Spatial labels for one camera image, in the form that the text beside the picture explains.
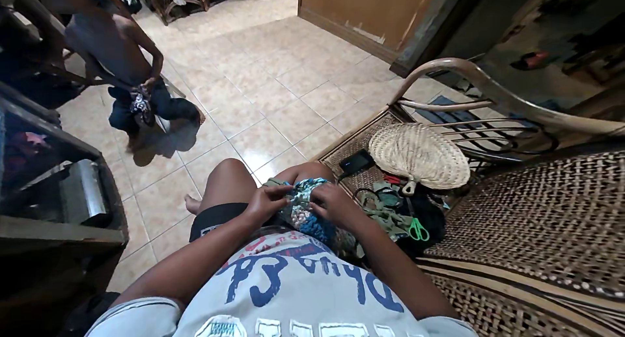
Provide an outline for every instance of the crochet work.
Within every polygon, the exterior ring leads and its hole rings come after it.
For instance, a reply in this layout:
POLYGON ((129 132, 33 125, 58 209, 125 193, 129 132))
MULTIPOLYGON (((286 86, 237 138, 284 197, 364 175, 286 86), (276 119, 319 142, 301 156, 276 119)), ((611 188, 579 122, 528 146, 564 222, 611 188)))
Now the crochet work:
POLYGON ((286 195, 291 204, 282 208, 277 215, 301 233, 318 239, 334 251, 352 251, 355 247, 354 236, 337 228, 332 222, 317 217, 308 205, 313 189, 326 182, 323 178, 309 178, 296 183, 286 195))

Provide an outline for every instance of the blue yarn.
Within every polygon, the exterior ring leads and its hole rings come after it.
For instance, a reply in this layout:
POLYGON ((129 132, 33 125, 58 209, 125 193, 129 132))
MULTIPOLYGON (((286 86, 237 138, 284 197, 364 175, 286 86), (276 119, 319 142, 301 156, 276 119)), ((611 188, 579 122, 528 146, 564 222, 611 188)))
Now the blue yarn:
POLYGON ((328 245, 336 234, 336 227, 330 221, 311 214, 306 218, 306 222, 301 224, 299 231, 328 245))
POLYGON ((297 220, 300 214, 305 211, 308 212, 310 215, 307 216, 303 222, 301 222, 299 228, 296 226, 296 229, 301 233, 318 239, 325 245, 329 245, 336 234, 336 226, 322 217, 317 217, 311 212, 310 207, 308 206, 310 194, 313 189, 326 182, 327 180, 323 178, 309 178, 296 183, 293 186, 293 190, 287 195, 287 197, 291 200, 291 205, 283 209, 281 213, 282 216, 291 220, 288 222, 294 225, 294 221, 297 220))

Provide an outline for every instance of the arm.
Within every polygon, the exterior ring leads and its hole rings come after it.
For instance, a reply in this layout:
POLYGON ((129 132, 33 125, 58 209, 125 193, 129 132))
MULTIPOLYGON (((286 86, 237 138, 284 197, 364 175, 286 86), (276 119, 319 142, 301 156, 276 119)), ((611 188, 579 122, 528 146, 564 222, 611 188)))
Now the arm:
POLYGON ((459 318, 449 301, 415 263, 338 186, 324 184, 313 189, 312 210, 351 232, 361 243, 373 273, 386 283, 417 319, 430 316, 459 318))
POLYGON ((133 21, 129 24, 129 31, 137 45, 144 48, 148 53, 150 53, 150 55, 152 55, 152 71, 150 71, 150 77, 144 83, 147 91, 149 92, 152 90, 152 87, 160 77, 160 71, 162 70, 164 58, 152 39, 150 39, 143 29, 141 29, 133 21))
POLYGON ((283 196, 292 186, 256 190, 245 211, 205 236, 182 247, 139 277, 111 306, 144 297, 165 297, 181 302, 181 309, 208 278, 239 249, 278 209, 286 206, 283 196))
POLYGON ((121 80, 115 78, 112 74, 110 74, 102 65, 98 62, 98 60, 93 57, 83 46, 79 38, 74 37, 70 32, 66 33, 66 39, 68 45, 82 57, 82 60, 85 62, 87 75, 89 76, 99 76, 102 78, 101 80, 95 80, 94 85, 101 84, 111 84, 115 87, 120 87, 122 89, 126 89, 127 91, 132 91, 133 87, 129 84, 122 82, 121 80))

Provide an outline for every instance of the smartphone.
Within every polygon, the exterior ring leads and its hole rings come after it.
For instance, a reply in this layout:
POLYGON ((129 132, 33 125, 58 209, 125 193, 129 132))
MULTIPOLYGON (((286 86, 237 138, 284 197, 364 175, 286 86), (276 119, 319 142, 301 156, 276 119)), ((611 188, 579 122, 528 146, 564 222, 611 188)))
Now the smartphone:
POLYGON ((373 157, 364 149, 358 150, 355 154, 346 157, 339 163, 345 177, 361 173, 375 164, 373 157))

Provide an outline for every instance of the tiled floor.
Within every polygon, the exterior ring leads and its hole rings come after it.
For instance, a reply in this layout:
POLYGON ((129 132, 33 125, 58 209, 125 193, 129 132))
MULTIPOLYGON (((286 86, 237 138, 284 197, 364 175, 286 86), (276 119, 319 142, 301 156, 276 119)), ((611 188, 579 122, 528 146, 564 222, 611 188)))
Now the tiled floor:
MULTIPOLYGON (((188 242, 193 217, 183 196, 199 198, 219 161, 242 160, 260 184, 313 157, 401 85, 387 63, 298 18, 297 2, 229 0, 168 27, 151 13, 137 17, 165 54, 164 76, 206 112, 199 130, 175 123, 130 155, 125 133, 108 124, 106 87, 59 109, 66 131, 102 151, 124 199, 130 243, 109 290, 122 291, 188 242)), ((407 96, 439 94, 465 98, 427 78, 407 96)))

